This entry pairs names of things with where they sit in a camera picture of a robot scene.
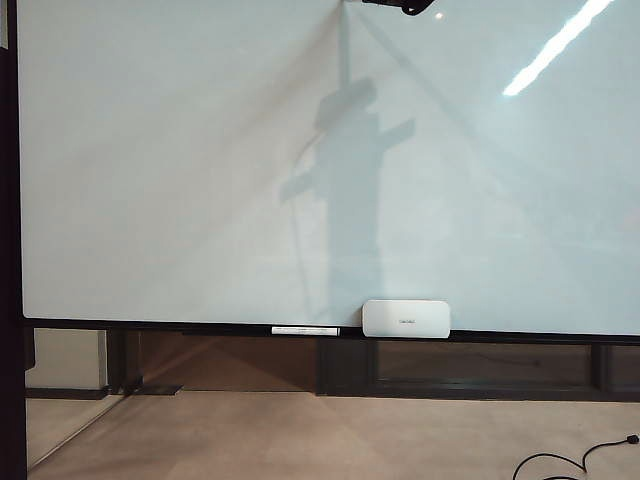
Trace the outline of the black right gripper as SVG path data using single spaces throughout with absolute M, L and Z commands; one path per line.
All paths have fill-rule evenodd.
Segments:
M 435 0 L 363 0 L 365 4 L 374 4 L 400 9 L 405 15 L 417 16 L 428 9 Z

